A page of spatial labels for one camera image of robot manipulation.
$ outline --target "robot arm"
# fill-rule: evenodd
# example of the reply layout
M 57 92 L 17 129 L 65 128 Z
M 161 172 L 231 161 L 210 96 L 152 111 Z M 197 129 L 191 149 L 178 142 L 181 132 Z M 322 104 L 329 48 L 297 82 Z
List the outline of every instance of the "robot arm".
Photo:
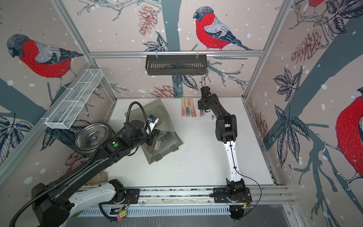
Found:
M 224 150 L 228 160 L 228 174 L 226 191 L 231 201 L 239 200 L 246 192 L 245 182 L 243 181 L 238 167 L 236 156 L 236 137 L 237 137 L 237 120 L 235 115 L 229 114 L 219 102 L 218 96 L 210 92 L 208 86 L 202 87 L 201 99 L 198 101 L 199 110 L 211 109 L 215 114 L 216 137 L 218 141 L 223 142 Z

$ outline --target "bird illustration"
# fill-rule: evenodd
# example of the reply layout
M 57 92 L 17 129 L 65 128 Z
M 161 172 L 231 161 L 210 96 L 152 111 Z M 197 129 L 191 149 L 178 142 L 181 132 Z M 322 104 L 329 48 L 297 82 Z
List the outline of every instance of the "bird illustration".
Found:
M 22 34 L 13 35 L 8 39 L 7 47 L 10 55 L 18 56 L 31 70 L 40 76 L 47 78 L 59 78 L 62 85 L 62 76 L 71 70 L 72 62 L 83 56 L 75 51 L 59 48 L 55 45 L 43 44 L 29 39 Z
M 363 95 L 363 88 L 358 89 Z M 345 190 L 350 191 L 350 183 L 358 178 L 363 178 L 363 96 L 357 97 L 347 108 L 345 108 L 337 118 L 336 125 L 338 145 L 332 146 L 325 142 L 324 137 L 320 134 L 326 146 L 340 151 L 346 160 L 353 166 L 356 173 L 347 180 L 341 173 L 336 173 L 347 182 L 348 187 Z
M 196 33 L 199 41 L 209 48 L 222 50 L 225 46 L 240 46 L 245 50 L 251 50 L 241 44 L 229 28 L 218 20 L 211 7 L 203 6 L 195 11 Z

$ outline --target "black cable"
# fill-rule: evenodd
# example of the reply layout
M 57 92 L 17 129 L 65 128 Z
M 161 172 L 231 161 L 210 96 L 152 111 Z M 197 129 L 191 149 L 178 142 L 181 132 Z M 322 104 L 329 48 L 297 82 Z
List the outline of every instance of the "black cable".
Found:
M 136 153 L 136 151 L 137 151 L 138 148 L 139 147 L 136 148 L 135 152 L 133 152 L 132 154 L 128 154 L 127 156 L 133 156 Z
M 126 116 L 126 123 L 129 122 L 129 118 L 130 118 L 130 112 L 131 112 L 131 108 L 134 104 L 137 104 L 140 108 L 141 111 L 145 117 L 145 121 L 146 121 L 146 125 L 149 129 L 149 136 L 148 138 L 151 137 L 151 130 L 150 130 L 150 125 L 149 125 L 149 121 L 148 118 L 146 117 L 144 108 L 142 107 L 142 105 L 139 102 L 132 102 L 129 106 L 129 109 L 127 110 L 127 116 Z M 69 177 L 65 178 L 64 180 L 62 180 L 61 182 L 59 182 L 58 184 L 54 185 L 53 187 L 49 188 L 48 190 L 38 194 L 34 199 L 30 200 L 29 202 L 27 202 L 22 208 L 20 208 L 20 210 L 18 210 L 18 212 L 14 215 L 14 217 L 11 219 L 10 223 L 9 223 L 9 227 L 15 227 L 15 222 L 16 220 L 19 218 L 19 216 L 26 210 L 26 208 L 28 208 L 31 204 L 33 204 L 35 201 L 37 201 L 39 198 L 43 197 L 44 195 L 48 194 L 51 191 L 54 191 L 55 189 L 57 189 L 58 187 L 60 187 L 62 184 L 64 184 L 65 182 L 71 180 L 72 178 L 74 178 L 76 175 L 78 175 L 80 172 L 82 172 L 83 170 L 85 170 L 89 165 L 91 165 L 96 157 L 96 155 L 98 154 L 98 151 L 101 149 L 101 147 L 107 143 L 108 141 L 110 141 L 111 139 L 115 138 L 118 134 L 120 134 L 123 130 L 125 129 L 125 126 L 122 127 L 121 130 L 119 130 L 117 133 L 115 133 L 112 137 L 110 137 L 109 139 L 105 140 L 102 142 L 101 145 L 99 145 L 96 150 L 93 152 L 92 157 L 87 161 L 87 163 L 80 168 L 77 172 L 73 173 L 72 175 L 70 175 Z
M 101 213 L 104 215 L 105 218 L 107 218 L 108 220 L 110 220 L 111 222 L 117 222 L 117 217 L 111 217 L 108 216 L 108 214 L 103 210 L 101 204 L 98 204 L 99 209 L 101 210 Z
M 234 158 L 233 158 L 232 147 L 230 147 L 230 148 L 231 148 L 231 154 L 232 154 L 232 160 L 233 160 L 233 168 L 234 168 L 234 170 L 236 171 L 236 173 L 238 173 L 239 175 L 241 175 L 241 176 L 243 176 L 243 177 L 247 177 L 247 178 L 249 178 L 249 179 L 251 179 L 251 180 L 255 181 L 255 180 L 254 180 L 254 179 L 252 179 L 251 177 L 248 177 L 248 176 L 242 175 L 242 174 L 240 174 L 240 173 L 237 171 L 237 167 L 236 167 L 236 165 L 234 164 Z M 252 209 L 251 209 L 251 210 L 253 210 L 253 209 L 257 206 L 257 204 L 258 204 L 258 202 L 260 201 L 261 196 L 262 196 L 262 189 L 261 189 L 261 186 L 259 185 L 259 183 L 257 183 L 257 181 L 255 181 L 255 182 L 256 182 L 256 184 L 260 187 L 260 198 L 258 199 L 258 201 L 257 201 L 256 205 L 254 205 L 254 206 L 252 207 Z

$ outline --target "metal frame bar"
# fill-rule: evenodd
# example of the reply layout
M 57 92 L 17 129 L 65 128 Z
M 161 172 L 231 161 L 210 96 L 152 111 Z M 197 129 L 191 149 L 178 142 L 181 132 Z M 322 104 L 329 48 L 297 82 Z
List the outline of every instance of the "metal frame bar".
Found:
M 265 54 L 264 54 L 264 56 L 260 57 L 260 59 L 258 60 L 256 67 L 252 73 L 251 79 L 249 80 L 249 83 L 246 87 L 246 90 L 244 93 L 244 97 L 246 99 L 248 99 L 249 96 L 251 95 L 252 89 L 253 89 L 254 85 L 256 84 L 258 76 L 261 74 L 263 66 L 266 63 L 266 60 L 271 52 L 271 49 L 277 39 L 278 34 L 280 33 L 280 30 L 282 28 L 282 25 L 284 24 L 287 14 L 289 13 L 289 9 L 290 9 L 292 2 L 293 2 L 293 0 L 284 0 L 284 2 L 281 4 L 280 11 L 276 17 L 274 25 L 272 26 L 270 35 L 269 35 L 267 42 L 265 44 L 265 47 L 264 47 Z
M 275 180 L 275 183 L 277 185 L 279 185 L 280 184 L 280 180 L 277 177 L 276 170 L 275 170 L 274 166 L 272 165 L 272 161 L 271 161 L 270 157 L 267 154 L 267 150 L 266 150 L 265 144 L 263 142 L 263 138 L 261 137 L 260 132 L 258 131 L 257 124 L 256 124 L 256 122 L 254 120 L 253 115 L 252 115 L 252 111 L 249 108 L 249 106 L 247 105 L 246 100 L 242 99 L 242 102 L 243 102 L 243 105 L 245 106 L 245 109 L 246 109 L 246 112 L 247 112 L 247 116 L 248 116 L 248 118 L 249 118 L 249 120 L 251 122 L 252 129 L 254 131 L 254 134 L 255 134 L 255 136 L 256 136 L 256 138 L 258 140 L 258 144 L 260 146 L 261 153 L 262 153 L 262 155 L 263 155 L 263 157 L 265 159 L 267 168 L 271 171 L 272 178 Z
M 161 51 L 158 55 L 174 54 L 206 54 L 207 57 L 262 57 L 263 50 L 206 50 L 206 51 Z M 147 55 L 156 55 L 156 52 L 130 51 L 130 52 L 90 52 L 91 59 L 99 58 L 146 58 Z
M 71 16 L 69 15 L 65 5 L 61 0 L 50 0 L 53 4 L 54 8 L 58 12 L 60 18 L 62 19 L 64 25 L 68 29 L 69 33 L 73 37 L 73 39 L 78 43 L 78 47 L 83 53 L 84 57 L 88 62 L 93 62 L 93 59 L 90 57 L 90 51 L 86 45 L 86 42 L 83 40 L 79 30 L 77 29 L 75 23 L 73 22 Z M 112 92 L 112 88 L 110 86 L 110 83 L 107 81 L 106 77 L 103 77 L 100 82 L 105 89 L 108 97 L 112 100 L 112 102 L 116 102 L 116 95 Z
M 92 68 L 93 62 L 88 63 L 83 70 Z M 68 86 L 68 88 L 73 88 L 77 82 L 82 77 L 76 77 Z M 25 138 L 16 146 L 16 148 L 11 152 L 11 155 L 0 166 L 0 187 L 8 179 L 14 169 L 21 162 L 22 158 L 25 156 L 27 151 L 33 147 L 33 145 L 38 141 L 39 137 L 48 128 L 45 124 L 46 119 L 54 112 L 54 110 L 59 106 L 63 99 L 68 95 L 70 89 L 65 90 L 59 98 L 53 103 L 53 105 L 47 110 L 42 118 L 33 126 L 33 129 L 25 136 Z
M 283 207 L 291 227 L 305 227 L 305 223 L 295 204 L 283 204 Z

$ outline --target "aluminum rail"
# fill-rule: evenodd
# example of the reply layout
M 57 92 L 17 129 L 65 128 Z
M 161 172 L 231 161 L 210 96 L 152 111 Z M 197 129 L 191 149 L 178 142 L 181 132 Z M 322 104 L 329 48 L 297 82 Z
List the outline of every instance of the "aluminum rail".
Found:
M 158 55 L 174 54 L 206 54 L 207 57 L 262 57 L 263 50 L 206 50 L 206 51 L 161 51 Z M 130 51 L 130 52 L 90 52 L 91 59 L 99 58 L 146 58 L 147 55 L 156 55 L 156 52 Z

